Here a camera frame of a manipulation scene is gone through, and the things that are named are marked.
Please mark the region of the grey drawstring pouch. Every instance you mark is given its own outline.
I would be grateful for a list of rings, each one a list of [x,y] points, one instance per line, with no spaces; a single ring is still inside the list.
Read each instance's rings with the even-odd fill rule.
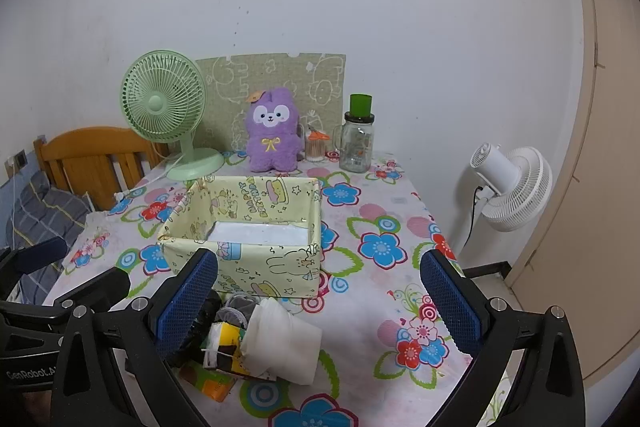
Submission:
[[[216,312],[214,321],[247,329],[248,322],[258,305],[259,299],[257,297],[245,293],[232,294]]]

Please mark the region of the yellow cartoon tissue pack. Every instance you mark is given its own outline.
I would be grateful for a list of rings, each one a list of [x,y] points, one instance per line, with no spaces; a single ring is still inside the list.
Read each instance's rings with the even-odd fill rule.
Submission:
[[[227,322],[210,326],[203,348],[204,369],[217,369],[240,377],[250,376],[241,351],[244,334],[242,327]]]

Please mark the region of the green tissue pack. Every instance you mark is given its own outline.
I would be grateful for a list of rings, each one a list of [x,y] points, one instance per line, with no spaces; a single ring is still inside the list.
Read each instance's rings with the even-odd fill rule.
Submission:
[[[201,364],[189,362],[179,369],[179,376],[218,403],[224,402],[236,383],[236,378],[216,369],[204,369]]]

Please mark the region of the white cloth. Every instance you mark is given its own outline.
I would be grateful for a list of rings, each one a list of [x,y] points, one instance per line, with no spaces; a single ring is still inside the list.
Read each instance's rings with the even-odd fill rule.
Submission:
[[[268,373],[296,385],[311,385],[320,355],[322,329],[294,317],[278,300],[254,308],[241,341],[250,375]]]

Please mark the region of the grey plaid bedding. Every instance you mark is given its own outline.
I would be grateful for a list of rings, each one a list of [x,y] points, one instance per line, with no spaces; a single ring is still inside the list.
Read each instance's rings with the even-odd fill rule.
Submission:
[[[10,246],[23,249],[62,237],[69,251],[93,210],[89,196],[60,190],[44,172],[37,171],[16,196],[14,215],[6,222],[6,238]],[[58,259],[24,275],[17,283],[17,299],[28,305],[42,305],[62,272],[62,260]]]

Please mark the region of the floral tablecloth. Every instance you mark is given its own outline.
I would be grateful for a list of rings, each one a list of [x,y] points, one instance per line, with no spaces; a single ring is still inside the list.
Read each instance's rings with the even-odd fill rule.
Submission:
[[[214,176],[256,176],[229,153]],[[321,191],[320,287],[314,298],[277,298],[294,317],[320,327],[314,382],[236,380],[224,402],[186,391],[216,426],[423,426],[470,364],[421,283],[424,251],[450,251],[396,161],[365,173],[331,161],[290,173]],[[128,273],[131,297],[149,297],[173,273],[157,233],[195,181],[155,169],[112,209],[90,218],[51,289],[60,297],[99,273]]]

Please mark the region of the yellow cartoon fabric storage box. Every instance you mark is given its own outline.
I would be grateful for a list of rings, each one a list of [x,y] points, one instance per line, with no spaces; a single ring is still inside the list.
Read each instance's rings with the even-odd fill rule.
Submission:
[[[171,211],[157,243],[175,273],[200,248],[215,254],[220,293],[314,298],[322,254],[319,180],[203,176]]]

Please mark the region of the wooden chair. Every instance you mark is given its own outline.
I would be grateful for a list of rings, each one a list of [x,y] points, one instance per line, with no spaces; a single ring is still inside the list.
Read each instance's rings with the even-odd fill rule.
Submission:
[[[146,141],[134,130],[108,126],[72,130],[50,141],[39,138],[34,150],[54,187],[89,196],[99,210],[111,209],[117,192],[142,180],[143,161],[154,168],[169,152],[166,144]]]

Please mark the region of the beige door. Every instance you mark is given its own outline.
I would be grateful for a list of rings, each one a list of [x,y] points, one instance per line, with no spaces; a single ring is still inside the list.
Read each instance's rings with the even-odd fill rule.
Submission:
[[[570,144],[506,283],[564,310],[591,387],[639,347],[639,0],[582,0],[582,24]]]

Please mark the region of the white standing fan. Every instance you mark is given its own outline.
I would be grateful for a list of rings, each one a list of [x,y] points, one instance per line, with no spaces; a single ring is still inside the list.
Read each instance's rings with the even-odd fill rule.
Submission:
[[[503,153],[488,142],[477,147],[470,167],[482,181],[474,195],[472,223],[477,216],[498,232],[516,231],[546,207],[552,190],[552,170],[535,147]]]

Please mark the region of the purple plush toy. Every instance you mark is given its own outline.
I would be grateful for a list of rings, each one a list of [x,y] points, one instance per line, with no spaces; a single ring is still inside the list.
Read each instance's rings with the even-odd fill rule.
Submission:
[[[292,172],[297,169],[304,140],[298,134],[299,111],[288,88],[256,92],[245,124],[250,170]]]

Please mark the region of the green desk fan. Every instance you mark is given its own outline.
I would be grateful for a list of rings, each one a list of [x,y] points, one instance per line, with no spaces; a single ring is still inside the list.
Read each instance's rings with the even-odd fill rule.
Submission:
[[[134,61],[122,80],[119,105],[129,127],[152,143],[177,143],[166,176],[188,181],[209,176],[224,165],[218,150],[193,145],[204,115],[205,83],[200,69],[181,53],[154,50]]]

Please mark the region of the cotton swab container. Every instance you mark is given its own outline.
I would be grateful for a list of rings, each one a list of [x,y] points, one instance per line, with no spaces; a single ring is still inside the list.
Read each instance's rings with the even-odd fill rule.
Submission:
[[[319,162],[326,158],[326,148],[330,141],[309,142],[305,139],[305,158],[311,162]]]

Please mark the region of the glass mason jar mug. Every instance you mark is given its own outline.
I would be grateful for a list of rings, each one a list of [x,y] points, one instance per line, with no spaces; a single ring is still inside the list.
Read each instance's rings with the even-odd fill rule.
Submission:
[[[344,114],[340,130],[335,131],[333,146],[342,170],[365,173],[371,167],[374,137],[374,116]]]

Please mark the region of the orange scissors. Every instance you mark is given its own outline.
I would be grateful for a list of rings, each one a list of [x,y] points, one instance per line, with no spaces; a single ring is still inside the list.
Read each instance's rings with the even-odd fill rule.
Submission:
[[[307,132],[306,132],[306,139],[309,142],[314,142],[314,141],[330,141],[331,137],[324,133],[323,131],[314,129],[314,127],[308,126],[307,127]]]

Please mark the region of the green cup on jar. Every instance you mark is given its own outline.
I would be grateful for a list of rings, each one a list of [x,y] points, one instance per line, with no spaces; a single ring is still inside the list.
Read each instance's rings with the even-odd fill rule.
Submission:
[[[357,118],[371,116],[372,96],[364,93],[352,93],[349,97],[349,114]]]

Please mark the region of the patterned cardboard backboard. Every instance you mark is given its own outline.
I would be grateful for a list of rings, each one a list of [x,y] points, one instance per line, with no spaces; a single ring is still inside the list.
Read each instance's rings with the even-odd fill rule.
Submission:
[[[277,87],[292,92],[303,126],[332,132],[342,122],[344,54],[243,54],[203,58],[196,64],[206,88],[196,146],[244,150],[250,96]]]

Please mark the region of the wall power outlet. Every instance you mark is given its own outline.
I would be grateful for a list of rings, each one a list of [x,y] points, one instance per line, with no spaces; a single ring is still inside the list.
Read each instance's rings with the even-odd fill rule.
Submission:
[[[24,150],[20,150],[17,154],[10,156],[4,163],[8,178],[13,178],[27,165],[27,163],[27,155]]]

